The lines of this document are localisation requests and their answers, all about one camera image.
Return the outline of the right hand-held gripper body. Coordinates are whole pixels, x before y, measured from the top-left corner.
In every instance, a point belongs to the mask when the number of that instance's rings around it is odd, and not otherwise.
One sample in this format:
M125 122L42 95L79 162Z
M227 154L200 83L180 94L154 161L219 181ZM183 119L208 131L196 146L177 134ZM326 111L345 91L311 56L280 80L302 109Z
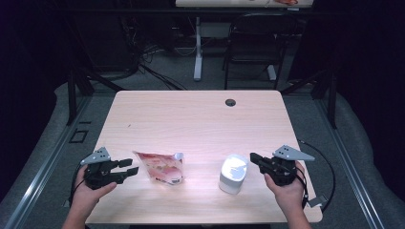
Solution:
M285 186L292 183L297 175L296 162L314 161L315 157L303 153L288 145L283 145L272 153L272 157L264 157L269 167L269 174L274 183L278 186Z

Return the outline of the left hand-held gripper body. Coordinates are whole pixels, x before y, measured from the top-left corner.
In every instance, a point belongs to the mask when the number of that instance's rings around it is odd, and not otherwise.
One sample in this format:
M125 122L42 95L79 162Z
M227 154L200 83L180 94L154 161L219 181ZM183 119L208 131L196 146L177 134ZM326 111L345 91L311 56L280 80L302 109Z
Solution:
M80 161L80 165L86 165L84 178L87 185L95 190L107 184L122 182L122 175L112 173L112 170L119 165L118 160L111 160L111 156L105 147L93 151Z

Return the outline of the white lidded container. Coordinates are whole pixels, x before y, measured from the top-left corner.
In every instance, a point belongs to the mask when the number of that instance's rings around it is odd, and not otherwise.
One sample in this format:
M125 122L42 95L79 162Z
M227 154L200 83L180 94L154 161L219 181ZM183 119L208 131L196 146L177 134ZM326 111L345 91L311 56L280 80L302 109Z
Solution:
M248 160L244 156L230 155L222 165L219 187L222 191L237 195L244 183L248 168Z

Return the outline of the red and white spouted pouch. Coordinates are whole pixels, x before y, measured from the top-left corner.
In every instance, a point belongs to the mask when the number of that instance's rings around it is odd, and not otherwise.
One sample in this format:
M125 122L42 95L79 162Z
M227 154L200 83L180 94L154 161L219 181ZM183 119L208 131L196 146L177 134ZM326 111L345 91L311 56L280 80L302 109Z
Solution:
M184 179L183 153L173 155L149 154L134 151L152 180L178 185Z

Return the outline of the person's right hand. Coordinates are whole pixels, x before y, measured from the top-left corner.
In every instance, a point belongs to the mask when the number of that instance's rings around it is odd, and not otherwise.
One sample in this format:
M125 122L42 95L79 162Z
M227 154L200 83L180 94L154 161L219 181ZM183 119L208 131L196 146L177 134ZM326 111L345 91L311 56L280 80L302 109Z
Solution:
M291 184L285 186L276 185L270 175L264 174L266 186L273 192L276 202L288 220L306 216L302 207L305 190L303 185L304 167L300 162L296 162L296 168L298 169L297 177Z

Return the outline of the person's left hand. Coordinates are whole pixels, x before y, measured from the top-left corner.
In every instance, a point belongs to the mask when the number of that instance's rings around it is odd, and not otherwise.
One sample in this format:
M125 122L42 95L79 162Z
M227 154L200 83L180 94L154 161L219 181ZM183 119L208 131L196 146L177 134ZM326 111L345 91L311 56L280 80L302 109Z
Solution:
M90 216L101 198L111 193L117 187L117 184L112 182L95 190L89 188L85 181L86 169L87 166L83 166L78 170L70 209L72 213L84 218Z

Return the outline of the black metal stand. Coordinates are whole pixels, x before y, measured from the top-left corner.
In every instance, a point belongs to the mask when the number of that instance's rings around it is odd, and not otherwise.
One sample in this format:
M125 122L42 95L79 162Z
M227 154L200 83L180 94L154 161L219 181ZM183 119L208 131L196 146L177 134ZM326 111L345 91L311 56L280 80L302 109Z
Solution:
M292 86L287 87L281 91L282 95L292 94L298 89L303 88L305 85L310 82L315 82L310 95L313 99L323 99L325 95L328 99L327 104L327 120L333 129L336 129L335 122L335 105L337 98L337 77L332 70L322 70L314 75L299 80L297 83Z
M84 96L92 96L94 94L95 89L91 84L91 80L95 80L115 92L123 91L122 87L94 71L84 67L74 67L67 81L69 101L69 119L67 125L71 125L77 117L76 90L79 90Z

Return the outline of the black folding chair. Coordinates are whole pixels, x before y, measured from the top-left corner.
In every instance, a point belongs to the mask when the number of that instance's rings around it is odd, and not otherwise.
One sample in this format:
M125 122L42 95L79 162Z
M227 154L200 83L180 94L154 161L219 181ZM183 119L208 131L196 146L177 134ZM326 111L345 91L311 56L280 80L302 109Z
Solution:
M286 13L247 13L237 17L229 26L224 52L224 88L228 87L229 66L260 65L264 72L276 67L273 89L279 82L285 54L298 21Z

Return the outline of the white desk leg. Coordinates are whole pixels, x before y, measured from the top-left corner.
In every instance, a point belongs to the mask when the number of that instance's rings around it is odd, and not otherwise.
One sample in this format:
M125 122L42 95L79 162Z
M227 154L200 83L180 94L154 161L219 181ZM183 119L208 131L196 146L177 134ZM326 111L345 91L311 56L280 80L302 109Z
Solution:
M195 57L195 67L194 76L195 81L202 80L202 69L203 69L203 55L202 55L202 37L201 37L201 21L200 18L196 18L196 57Z

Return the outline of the pale background desk top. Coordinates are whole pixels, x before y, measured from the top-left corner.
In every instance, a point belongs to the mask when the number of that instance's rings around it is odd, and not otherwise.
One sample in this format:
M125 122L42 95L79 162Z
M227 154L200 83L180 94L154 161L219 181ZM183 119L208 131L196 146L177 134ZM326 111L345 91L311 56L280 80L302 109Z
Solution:
M311 8L315 0L298 0L288 6L274 0L175 0L177 7L185 8Z

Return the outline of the aluminium floor rail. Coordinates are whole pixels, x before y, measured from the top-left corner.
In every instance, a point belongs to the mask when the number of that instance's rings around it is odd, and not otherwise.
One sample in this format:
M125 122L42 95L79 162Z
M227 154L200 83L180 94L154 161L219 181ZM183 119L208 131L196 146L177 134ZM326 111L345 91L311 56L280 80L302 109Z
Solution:
M69 119L68 102L59 98L50 122L33 149L20 175L0 202L0 229L21 229L37 199L46 186L62 155L69 137L75 131L78 119L85 112L92 98L84 96L75 106L76 115Z
M334 129L329 122L327 117L326 105L320 101L315 100L314 104L322 116L322 120L326 125L328 132L331 135L332 141L337 148L337 157L339 158L340 164L345 172L346 178L349 181L355 198L363 212L366 221L369 224L370 229L386 229L381 217L378 215L372 199L366 189L363 181L361 180L357 170L354 167L352 159L349 155L349 151L345 146L343 139L341 138L337 129Z

